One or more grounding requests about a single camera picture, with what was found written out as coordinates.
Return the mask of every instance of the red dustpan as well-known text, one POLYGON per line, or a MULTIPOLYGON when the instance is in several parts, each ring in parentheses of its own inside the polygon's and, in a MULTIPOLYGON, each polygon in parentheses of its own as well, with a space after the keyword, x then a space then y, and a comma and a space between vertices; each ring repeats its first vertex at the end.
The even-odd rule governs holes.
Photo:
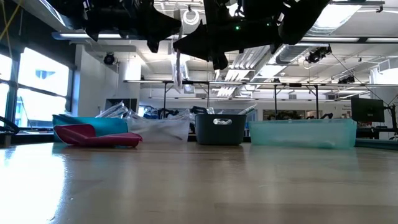
POLYGON ((132 146, 136 147, 142 137, 133 133, 109 134, 95 136, 95 129, 90 124, 56 125, 54 131, 65 143, 74 146, 111 147, 132 146))

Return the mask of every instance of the plastic container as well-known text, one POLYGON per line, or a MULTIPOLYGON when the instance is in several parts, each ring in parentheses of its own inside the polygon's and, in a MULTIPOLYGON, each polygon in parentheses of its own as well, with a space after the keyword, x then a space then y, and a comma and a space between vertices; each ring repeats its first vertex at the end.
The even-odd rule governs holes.
POLYGON ((355 145, 352 119, 249 122, 253 145, 347 149, 355 145))
POLYGON ((237 146, 243 142, 246 115, 198 114, 195 120, 199 144, 237 146))
POLYGON ((127 119, 129 132, 139 134, 143 142, 187 142, 189 121, 147 120, 136 122, 127 119))

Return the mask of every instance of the window frame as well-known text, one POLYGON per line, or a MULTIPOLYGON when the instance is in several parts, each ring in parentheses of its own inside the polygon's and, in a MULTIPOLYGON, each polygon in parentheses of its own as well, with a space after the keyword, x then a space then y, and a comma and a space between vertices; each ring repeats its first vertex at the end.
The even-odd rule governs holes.
MULTIPOLYGON (((12 67, 11 67, 11 77, 10 80, 2 80, 0 79, 0 83, 4 83, 7 84, 9 86, 9 92, 7 95, 7 105, 6 105, 6 115, 5 117, 12 121, 15 122, 15 118, 16 118, 16 106, 17 106, 17 99, 18 99, 18 89, 19 88, 23 88, 23 89, 27 89, 30 91, 34 91, 37 93, 41 93, 41 94, 45 94, 45 95, 50 95, 50 96, 58 96, 58 97, 62 97, 64 99, 66 99, 66 104, 65 104, 65 109, 67 111, 72 112, 72 93, 73 93, 73 81, 74 81, 74 77, 75 77, 75 67, 71 68, 68 65, 65 65, 69 68, 69 77, 68 77, 68 91, 67 91, 67 95, 66 96, 62 96, 59 94, 56 94, 54 92, 51 91, 47 91, 47 90, 42 90, 40 88, 35 88, 35 87, 31 87, 31 86, 27 86, 27 85, 23 85, 23 84, 19 84, 18 83, 18 74, 19 74, 19 65, 21 64, 21 54, 23 52, 16 52, 15 50, 11 51, 12 57, 9 53, 9 49, 7 47, 4 47, 3 45, 0 45, 0 54, 10 57, 12 60, 12 67)), ((21 127, 21 130, 48 130, 51 131, 52 128, 40 128, 40 127, 21 127)))

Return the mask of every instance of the desk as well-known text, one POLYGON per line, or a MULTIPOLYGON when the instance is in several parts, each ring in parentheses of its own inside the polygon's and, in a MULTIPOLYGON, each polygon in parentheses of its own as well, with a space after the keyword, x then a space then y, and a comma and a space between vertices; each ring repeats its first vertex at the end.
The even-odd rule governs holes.
POLYGON ((0 150, 0 223, 396 224, 397 170, 375 149, 24 145, 0 150))
POLYGON ((356 130, 357 138, 379 139, 380 133, 394 133, 396 130, 392 128, 358 128, 356 130))

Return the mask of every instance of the bin handle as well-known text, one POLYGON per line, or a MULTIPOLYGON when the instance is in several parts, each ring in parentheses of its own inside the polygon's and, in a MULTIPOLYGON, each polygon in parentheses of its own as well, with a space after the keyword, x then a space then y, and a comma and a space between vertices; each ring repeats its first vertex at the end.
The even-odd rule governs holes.
POLYGON ((226 118, 215 118, 213 120, 213 124, 215 124, 215 125, 230 125, 230 124, 232 124, 232 120, 226 119, 226 118))

